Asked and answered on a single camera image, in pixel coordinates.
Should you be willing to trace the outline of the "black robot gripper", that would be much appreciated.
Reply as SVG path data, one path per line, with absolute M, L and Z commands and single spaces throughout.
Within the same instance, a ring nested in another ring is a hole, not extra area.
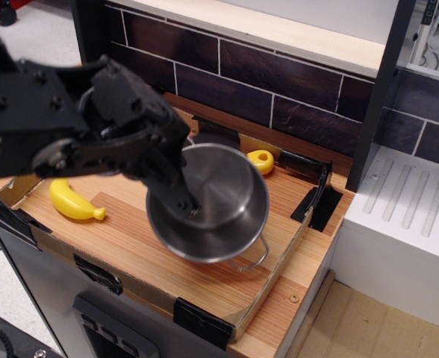
M 164 97 L 107 56 L 55 73 L 73 100 L 75 128 L 36 153 L 34 172 L 44 178 L 122 173 L 145 184 L 169 213 L 194 217 L 201 206 L 183 173 L 189 128 Z

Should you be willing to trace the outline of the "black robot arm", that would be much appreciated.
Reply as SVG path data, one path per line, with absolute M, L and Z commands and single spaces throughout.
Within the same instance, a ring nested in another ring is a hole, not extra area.
M 189 132 L 160 93 L 107 56 L 44 66 L 14 60 L 0 38 L 0 178 L 121 174 L 191 217 L 200 206 L 182 173 Z

